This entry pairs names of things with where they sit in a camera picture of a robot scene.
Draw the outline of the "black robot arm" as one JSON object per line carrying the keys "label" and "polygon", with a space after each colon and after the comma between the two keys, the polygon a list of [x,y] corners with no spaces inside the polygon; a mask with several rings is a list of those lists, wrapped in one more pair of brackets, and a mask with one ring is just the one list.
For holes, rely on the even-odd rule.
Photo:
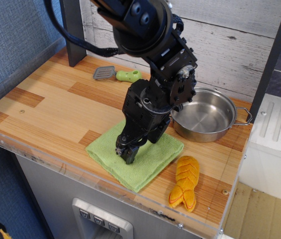
{"label": "black robot arm", "polygon": [[182,21],[163,0],[96,0],[98,13],[113,27],[121,53],[140,57],[150,66],[150,79],[134,82],[122,111],[125,127],[116,140],[116,153],[131,164],[141,146],[156,143],[195,95],[193,50],[181,38]]}

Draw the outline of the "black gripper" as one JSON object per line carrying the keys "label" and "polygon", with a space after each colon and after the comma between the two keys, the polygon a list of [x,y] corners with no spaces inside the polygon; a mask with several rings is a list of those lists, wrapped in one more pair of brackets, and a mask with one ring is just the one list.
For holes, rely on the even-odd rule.
{"label": "black gripper", "polygon": [[116,154],[132,164],[139,146],[156,143],[170,124],[166,94],[156,84],[140,79],[127,90],[122,111],[125,127],[116,141]]}

